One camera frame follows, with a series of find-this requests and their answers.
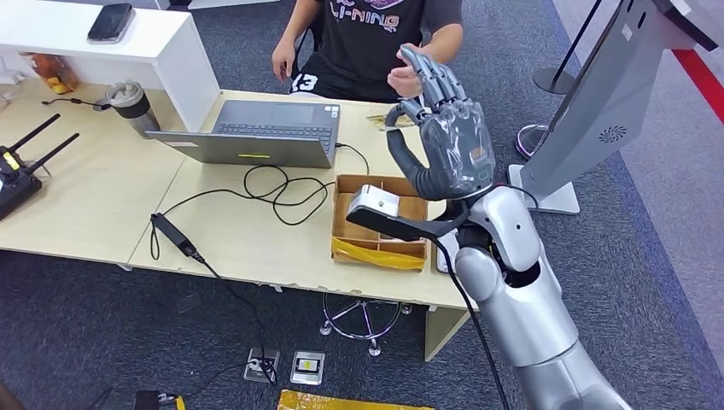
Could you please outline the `person's left hand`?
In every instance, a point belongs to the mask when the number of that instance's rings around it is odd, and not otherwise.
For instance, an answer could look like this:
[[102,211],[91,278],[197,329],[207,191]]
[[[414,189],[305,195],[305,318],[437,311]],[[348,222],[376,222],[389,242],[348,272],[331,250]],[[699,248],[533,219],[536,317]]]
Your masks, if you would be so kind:
[[402,98],[418,97],[423,92],[421,82],[411,66],[393,68],[387,81]]

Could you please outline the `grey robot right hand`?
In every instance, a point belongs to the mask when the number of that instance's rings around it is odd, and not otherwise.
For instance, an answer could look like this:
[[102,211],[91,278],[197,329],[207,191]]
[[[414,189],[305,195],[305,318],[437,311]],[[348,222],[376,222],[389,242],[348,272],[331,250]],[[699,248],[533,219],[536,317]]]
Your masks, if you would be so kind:
[[[388,151],[417,195],[427,201],[474,196],[493,184],[495,158],[480,103],[467,97],[452,70],[408,45],[400,55],[419,79],[423,102],[399,101],[385,119]],[[428,165],[395,126],[407,116],[417,127]]]

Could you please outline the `person's right hand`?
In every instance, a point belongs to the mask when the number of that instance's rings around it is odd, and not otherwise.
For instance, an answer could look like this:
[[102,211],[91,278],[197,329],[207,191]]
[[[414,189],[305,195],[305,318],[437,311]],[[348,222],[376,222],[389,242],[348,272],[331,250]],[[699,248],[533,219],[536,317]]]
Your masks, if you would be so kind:
[[283,83],[292,76],[295,58],[294,42],[281,40],[271,55],[272,70],[280,82]]

